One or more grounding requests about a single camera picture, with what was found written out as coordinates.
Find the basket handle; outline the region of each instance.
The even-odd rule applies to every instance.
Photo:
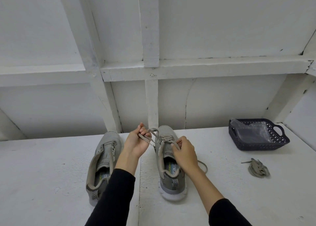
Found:
[[[282,131],[282,135],[280,135],[280,136],[285,135],[285,132],[284,132],[284,129],[283,129],[283,127],[282,127],[282,126],[277,125],[277,124],[274,124],[273,128],[274,128],[274,127],[278,127],[278,128]]]

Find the person's left hand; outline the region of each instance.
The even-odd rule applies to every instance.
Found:
[[[143,123],[140,123],[137,129],[130,132],[128,135],[125,144],[124,144],[124,151],[128,152],[129,154],[132,154],[133,156],[140,158],[140,156],[143,155],[143,153],[146,151],[146,149],[149,146],[149,143],[144,141],[138,136],[138,133],[141,135],[146,134],[146,128],[144,127]],[[147,133],[146,136],[151,138],[151,133]]]

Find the person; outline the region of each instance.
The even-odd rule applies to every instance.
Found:
[[[126,225],[130,201],[134,192],[134,175],[138,160],[149,146],[149,143],[142,140],[138,133],[151,137],[151,133],[146,133],[143,123],[140,123],[137,129],[129,133],[109,183],[91,213],[86,226]],[[180,150],[172,145],[176,162],[195,185],[206,213],[209,215],[209,224],[211,226],[251,226],[200,169],[191,142],[182,136],[177,140],[177,143]]]

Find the plastic bag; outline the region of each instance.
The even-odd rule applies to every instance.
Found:
[[[245,143],[272,143],[266,122],[255,122],[245,125],[239,120],[231,119],[239,138]]]

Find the table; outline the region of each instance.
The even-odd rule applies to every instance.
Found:
[[[187,136],[208,165],[208,178],[253,225],[316,225],[316,152],[282,127],[291,142],[266,152],[238,150],[227,127],[175,132]],[[125,141],[128,134],[120,135]],[[84,225],[93,209],[85,191],[87,169],[101,137],[0,142],[1,225]],[[262,161],[271,177],[251,176],[241,164],[250,158]],[[135,176],[127,225],[208,225],[190,179],[184,200],[171,203],[160,196],[152,147]]]

